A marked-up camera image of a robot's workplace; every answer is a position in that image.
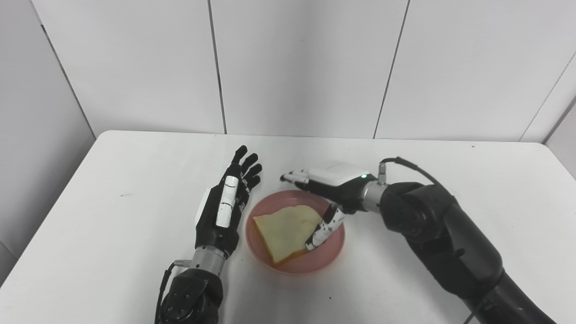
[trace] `white wall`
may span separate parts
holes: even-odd
[[[0,1],[0,283],[93,141],[31,3]]]
[[[573,0],[412,1],[376,137],[519,141],[575,51]]]
[[[223,133],[206,0],[34,0],[96,136]]]
[[[576,109],[572,106],[562,123],[554,131],[546,146],[576,178]]]
[[[573,0],[33,1],[97,134],[223,131],[210,12],[233,134],[542,141],[571,96]]]
[[[212,0],[230,134],[372,138],[407,0]]]

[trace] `tabletop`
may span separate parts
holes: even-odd
[[[457,197],[524,292],[557,323],[573,321],[576,181],[543,145],[107,131],[0,288],[0,323],[152,323],[164,270],[192,257],[203,193],[242,144],[264,168],[245,215],[293,189],[279,181],[293,169],[335,159],[376,173],[394,156],[419,164]],[[388,170],[388,182],[425,182],[398,165]],[[469,315],[379,215],[347,218],[338,259],[304,277],[261,265],[244,221],[222,273],[221,323],[461,323]]]

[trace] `pink plate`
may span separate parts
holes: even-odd
[[[325,199],[306,191],[286,190],[273,193],[259,201],[248,215],[246,241],[248,241],[248,247],[254,256],[268,268],[283,274],[304,276],[326,268],[338,257],[344,246],[344,224],[318,248],[274,267],[272,258],[252,220],[254,216],[271,214],[284,207],[298,205],[310,206],[320,215],[323,215],[329,207],[329,203]]]

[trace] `black cable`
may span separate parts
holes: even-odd
[[[154,316],[154,324],[160,323],[160,306],[162,305],[162,297],[164,297],[164,290],[166,290],[166,285],[168,284],[168,279],[172,274],[172,269],[174,269],[174,262],[164,271],[164,277],[162,278],[162,283],[160,284],[160,293],[158,294],[158,302],[156,303],[156,315]]]
[[[470,321],[472,320],[472,318],[474,318],[474,316],[476,316],[476,313],[478,313],[478,311],[480,310],[480,308],[482,308],[482,306],[484,306],[484,301],[485,299],[482,299],[478,305],[476,305],[476,307],[472,310],[472,312],[470,313],[470,315],[468,316],[468,318],[466,318],[466,321],[464,321],[464,323],[462,324],[468,324],[470,323]]]
[[[439,185],[440,187],[444,188],[444,186],[438,181],[436,180],[435,177],[431,176],[428,172],[424,171],[423,169],[421,169],[421,167],[418,167],[416,164],[402,159],[401,157],[397,156],[397,157],[387,157],[385,159],[383,159],[382,161],[380,161],[380,163],[388,163],[388,162],[394,162],[396,164],[400,164],[404,167],[407,167],[409,169],[413,169],[414,171],[420,173],[421,175],[423,175],[424,177],[426,177],[426,179],[430,180],[432,183]]]

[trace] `robotic arm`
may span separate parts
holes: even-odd
[[[220,182],[206,199],[196,225],[196,251],[191,260],[176,260],[164,273],[154,323],[216,324],[223,289],[220,272],[238,246],[238,225],[250,191],[260,183],[256,153],[240,160],[248,149],[241,146]],[[175,266],[188,268],[172,280],[162,301],[168,278]]]
[[[386,184],[386,163],[413,169],[432,182]],[[386,227],[402,234],[412,251],[446,291],[457,295],[482,324],[555,324],[502,267],[496,248],[460,208],[455,197],[417,165],[400,157],[380,162],[378,177],[353,165],[330,162],[289,172],[282,181],[320,195],[332,204],[308,242],[315,248],[344,215],[357,210],[380,214]]]

